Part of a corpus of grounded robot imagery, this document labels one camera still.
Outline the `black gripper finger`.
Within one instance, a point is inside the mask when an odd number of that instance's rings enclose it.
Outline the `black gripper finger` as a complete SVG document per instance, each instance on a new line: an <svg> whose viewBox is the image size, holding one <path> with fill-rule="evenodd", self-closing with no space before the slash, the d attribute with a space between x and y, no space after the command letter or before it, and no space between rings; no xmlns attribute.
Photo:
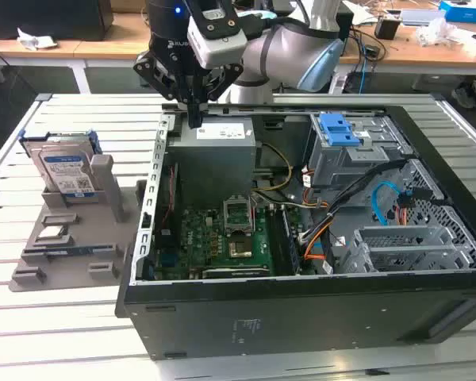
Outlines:
<svg viewBox="0 0 476 381"><path fill-rule="evenodd" d="M199 68L195 74L195 127L202 125L209 101L216 101L243 73L239 63L226 64L216 69Z"/></svg>
<svg viewBox="0 0 476 381"><path fill-rule="evenodd" d="M152 54L141 54L133 65L134 71L167 100L176 100L179 109L186 111L188 125L196 127L196 104L191 93L188 75L179 59L167 58L164 65Z"/></svg>

